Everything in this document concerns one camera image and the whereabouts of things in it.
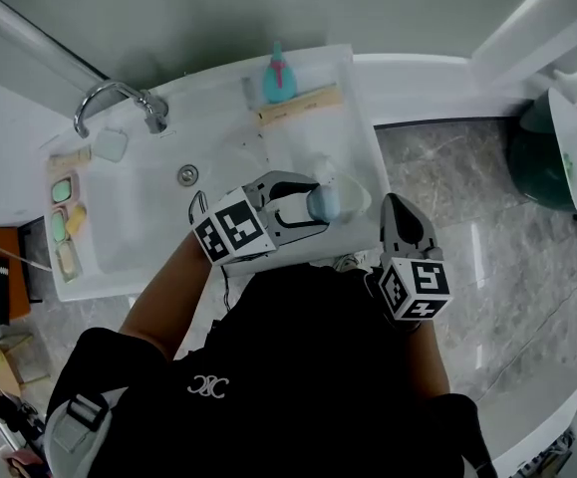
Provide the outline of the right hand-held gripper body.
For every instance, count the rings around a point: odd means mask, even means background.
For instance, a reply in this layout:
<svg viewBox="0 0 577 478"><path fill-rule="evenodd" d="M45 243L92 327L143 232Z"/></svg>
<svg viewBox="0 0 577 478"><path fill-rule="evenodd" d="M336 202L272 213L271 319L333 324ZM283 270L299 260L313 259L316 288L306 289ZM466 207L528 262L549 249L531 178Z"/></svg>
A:
<svg viewBox="0 0 577 478"><path fill-rule="evenodd" d="M408 257L384 252L378 281L389 321L431 321L453 301L452 271L440 248Z"/></svg>

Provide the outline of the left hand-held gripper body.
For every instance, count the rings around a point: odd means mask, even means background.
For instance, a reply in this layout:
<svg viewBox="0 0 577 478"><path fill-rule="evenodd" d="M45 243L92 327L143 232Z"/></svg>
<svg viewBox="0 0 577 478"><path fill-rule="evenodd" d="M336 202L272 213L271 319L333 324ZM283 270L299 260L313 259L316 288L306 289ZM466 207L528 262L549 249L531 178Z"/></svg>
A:
<svg viewBox="0 0 577 478"><path fill-rule="evenodd" d="M192 224L192 231L213 266L254 260L279 249L266 206L276 183L257 180L233 188Z"/></svg>

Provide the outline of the clear glass cup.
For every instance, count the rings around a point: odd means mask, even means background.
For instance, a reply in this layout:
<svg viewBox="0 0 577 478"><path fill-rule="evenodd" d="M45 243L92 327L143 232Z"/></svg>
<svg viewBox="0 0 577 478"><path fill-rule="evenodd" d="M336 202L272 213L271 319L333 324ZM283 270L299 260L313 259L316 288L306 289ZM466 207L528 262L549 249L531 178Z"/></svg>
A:
<svg viewBox="0 0 577 478"><path fill-rule="evenodd" d="M331 185L319 185L307 195L306 207L313 220L332 223L341 213L339 192Z"/></svg>

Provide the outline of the person's left forearm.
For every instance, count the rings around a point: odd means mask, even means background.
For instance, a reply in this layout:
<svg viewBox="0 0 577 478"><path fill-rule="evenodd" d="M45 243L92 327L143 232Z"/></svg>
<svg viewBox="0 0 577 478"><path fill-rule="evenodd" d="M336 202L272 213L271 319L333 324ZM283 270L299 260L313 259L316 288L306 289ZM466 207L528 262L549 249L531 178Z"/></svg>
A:
<svg viewBox="0 0 577 478"><path fill-rule="evenodd" d="M190 232L138 296L120 333L172 360L190 328L212 265Z"/></svg>

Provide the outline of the person's right forearm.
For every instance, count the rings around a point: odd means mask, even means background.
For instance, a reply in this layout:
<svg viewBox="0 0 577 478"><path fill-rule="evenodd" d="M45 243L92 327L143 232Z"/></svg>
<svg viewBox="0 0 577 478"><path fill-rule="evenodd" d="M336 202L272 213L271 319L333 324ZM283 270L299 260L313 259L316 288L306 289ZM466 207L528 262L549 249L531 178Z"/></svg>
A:
<svg viewBox="0 0 577 478"><path fill-rule="evenodd" d="M423 400L450 393L432 321L401 323L405 369L412 392Z"/></svg>

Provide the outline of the clear plastic lid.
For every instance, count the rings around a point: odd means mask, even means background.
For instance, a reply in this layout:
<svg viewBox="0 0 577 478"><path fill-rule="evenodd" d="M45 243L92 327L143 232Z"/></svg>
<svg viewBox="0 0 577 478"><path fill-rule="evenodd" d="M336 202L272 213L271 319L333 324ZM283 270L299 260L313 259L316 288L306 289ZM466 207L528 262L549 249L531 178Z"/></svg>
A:
<svg viewBox="0 0 577 478"><path fill-rule="evenodd" d="M102 129L92 146L92 155L109 162L119 163L126 152L129 137L120 130Z"/></svg>

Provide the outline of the person's white shoe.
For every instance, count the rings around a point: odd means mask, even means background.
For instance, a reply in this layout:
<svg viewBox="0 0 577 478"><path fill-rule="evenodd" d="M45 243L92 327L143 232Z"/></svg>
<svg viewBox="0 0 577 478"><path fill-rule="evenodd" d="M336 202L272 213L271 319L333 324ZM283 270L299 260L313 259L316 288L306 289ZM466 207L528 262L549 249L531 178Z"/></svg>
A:
<svg viewBox="0 0 577 478"><path fill-rule="evenodd" d="M340 273L352 271L354 269L361 269L366 260L366 252L357 252L352 254L345 254L337 257L332 265L332 268Z"/></svg>

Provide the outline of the long wooden holder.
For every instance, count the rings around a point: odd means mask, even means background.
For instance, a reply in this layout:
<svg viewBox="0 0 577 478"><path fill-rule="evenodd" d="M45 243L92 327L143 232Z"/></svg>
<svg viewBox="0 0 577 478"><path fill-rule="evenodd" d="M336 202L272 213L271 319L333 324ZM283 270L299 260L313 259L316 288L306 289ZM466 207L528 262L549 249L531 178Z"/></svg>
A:
<svg viewBox="0 0 577 478"><path fill-rule="evenodd" d="M267 126L312 110L341 105L342 90L334 85L302 94L283 103L268 104L256 111L261 126Z"/></svg>

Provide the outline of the teal dispenser bottle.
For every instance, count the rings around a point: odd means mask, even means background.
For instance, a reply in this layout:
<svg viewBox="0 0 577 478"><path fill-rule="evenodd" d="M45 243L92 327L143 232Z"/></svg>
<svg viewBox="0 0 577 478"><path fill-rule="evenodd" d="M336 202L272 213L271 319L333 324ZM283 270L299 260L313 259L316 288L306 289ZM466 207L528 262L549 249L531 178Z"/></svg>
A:
<svg viewBox="0 0 577 478"><path fill-rule="evenodd" d="M296 77L283 55L279 41L273 44L270 61L263 75L262 92L269 104L284 103L297 94Z"/></svg>

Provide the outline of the white sink vanity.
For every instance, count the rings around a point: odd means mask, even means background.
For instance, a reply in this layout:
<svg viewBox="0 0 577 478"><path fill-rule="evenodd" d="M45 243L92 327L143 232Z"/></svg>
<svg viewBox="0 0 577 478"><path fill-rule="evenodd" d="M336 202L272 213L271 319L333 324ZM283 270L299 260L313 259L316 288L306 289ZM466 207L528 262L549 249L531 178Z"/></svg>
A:
<svg viewBox="0 0 577 478"><path fill-rule="evenodd" d="M349 223L282 247L251 262L233 265L232 276L317 261L374 248L379 243L380 205L390 184L374 128L364 107L347 45L286 54L300 93L338 86L343 103L312 110L267 126L256 111L264 104L267 57L248 59L192 74L154 89L168 104L167 128L151 134L144 113L123 101L91 117L91 135L123 131L123 159L93 157L75 168L79 202L87 219L74 237L82 275L65 283L54 277L63 301L141 291L198 218L189 204L197 191L209 203L270 170L314 178L313 164L329 156L370 193L372 204ZM194 165L199 177L189 187L176 179Z"/></svg>

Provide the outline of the person's black shirt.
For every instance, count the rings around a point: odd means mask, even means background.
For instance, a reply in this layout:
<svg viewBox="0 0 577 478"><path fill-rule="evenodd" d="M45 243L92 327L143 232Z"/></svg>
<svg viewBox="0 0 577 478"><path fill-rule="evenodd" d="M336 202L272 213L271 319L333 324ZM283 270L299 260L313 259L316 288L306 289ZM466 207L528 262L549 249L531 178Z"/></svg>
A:
<svg viewBox="0 0 577 478"><path fill-rule="evenodd" d="M416 396L404 342L356 274L267 271L181 359L83 332L48 416L120 392L90 478L497 478L475 403Z"/></svg>

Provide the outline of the white window ledge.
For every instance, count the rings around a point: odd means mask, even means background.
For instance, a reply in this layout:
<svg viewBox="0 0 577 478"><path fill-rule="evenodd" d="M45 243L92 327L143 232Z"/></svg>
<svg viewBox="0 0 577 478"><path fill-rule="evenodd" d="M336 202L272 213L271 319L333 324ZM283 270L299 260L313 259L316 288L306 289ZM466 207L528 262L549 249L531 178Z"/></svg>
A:
<svg viewBox="0 0 577 478"><path fill-rule="evenodd" d="M540 94L529 82L485 86L460 57L356 54L354 67L374 125L507 117Z"/></svg>

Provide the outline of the chrome faucet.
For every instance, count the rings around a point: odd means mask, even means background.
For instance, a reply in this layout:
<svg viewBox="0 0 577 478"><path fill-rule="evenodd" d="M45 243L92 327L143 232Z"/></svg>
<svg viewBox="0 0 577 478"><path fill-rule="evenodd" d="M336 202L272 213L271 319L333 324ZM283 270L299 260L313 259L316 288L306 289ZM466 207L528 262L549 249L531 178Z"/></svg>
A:
<svg viewBox="0 0 577 478"><path fill-rule="evenodd" d="M142 109L145 113L144 122L151 134L159 134L166 130L169 108L164 99L146 90L135 90L120 81L106 80L89 89L75 111L73 127L80 138L86 139L90 134L85 125L85 112L88 105L95 97L108 91L115 91L131 99L138 108Z"/></svg>

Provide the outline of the white curved furniture piece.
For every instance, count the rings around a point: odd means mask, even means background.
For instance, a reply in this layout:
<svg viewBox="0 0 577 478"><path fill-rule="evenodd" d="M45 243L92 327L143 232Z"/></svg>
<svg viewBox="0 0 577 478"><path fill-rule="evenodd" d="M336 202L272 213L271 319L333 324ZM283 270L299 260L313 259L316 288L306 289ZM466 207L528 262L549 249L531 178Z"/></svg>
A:
<svg viewBox="0 0 577 478"><path fill-rule="evenodd" d="M577 439L577 370L560 363L477 403L498 478L510 478L570 432Z"/></svg>

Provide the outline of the short wooden block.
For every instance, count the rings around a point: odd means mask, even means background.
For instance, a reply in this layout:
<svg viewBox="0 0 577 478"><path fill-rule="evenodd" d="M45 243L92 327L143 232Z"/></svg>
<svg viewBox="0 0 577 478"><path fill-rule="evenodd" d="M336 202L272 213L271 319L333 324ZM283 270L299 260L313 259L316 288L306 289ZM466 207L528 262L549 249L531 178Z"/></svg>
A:
<svg viewBox="0 0 577 478"><path fill-rule="evenodd" d="M54 171L75 168L87 164L91 159L91 147L86 145L68 153L51 155L47 160L47 167L49 170Z"/></svg>

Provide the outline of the thin white pole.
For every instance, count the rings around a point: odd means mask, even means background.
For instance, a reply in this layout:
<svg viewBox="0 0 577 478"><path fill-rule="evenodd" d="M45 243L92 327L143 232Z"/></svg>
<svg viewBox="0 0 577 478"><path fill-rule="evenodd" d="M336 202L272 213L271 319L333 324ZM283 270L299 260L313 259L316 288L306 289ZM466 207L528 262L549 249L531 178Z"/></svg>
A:
<svg viewBox="0 0 577 478"><path fill-rule="evenodd" d="M6 256L6 257L8 257L8 258L15 259L15 260L17 260L17 261L19 261L19 262L21 262L21 263L24 263L24 264L26 264L26 265L28 265L28 266L31 266L31 267L33 267L33 268L35 268L35 269L42 270L42 271L45 271L45 272L52 272L52 268L51 268L50 266L48 266L48 265L44 265L44 264L38 263L38 262L36 262L36 261L32 261L32 260L23 258L23 257L15 254L15 253L12 253L12 252L9 252L9 251L3 249L3 248L1 248L1 247L0 247L0 254Z"/></svg>

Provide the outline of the wooden stool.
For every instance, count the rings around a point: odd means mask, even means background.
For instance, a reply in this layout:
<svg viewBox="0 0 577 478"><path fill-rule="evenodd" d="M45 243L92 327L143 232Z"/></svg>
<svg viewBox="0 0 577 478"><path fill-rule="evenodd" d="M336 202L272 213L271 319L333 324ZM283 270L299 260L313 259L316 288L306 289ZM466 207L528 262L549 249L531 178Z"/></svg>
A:
<svg viewBox="0 0 577 478"><path fill-rule="evenodd" d="M34 336L31 333L0 337L0 390L4 393L21 397L25 388L50 377L48 373L42 373L24 379L12 357L12 354L31 344L33 340Z"/></svg>

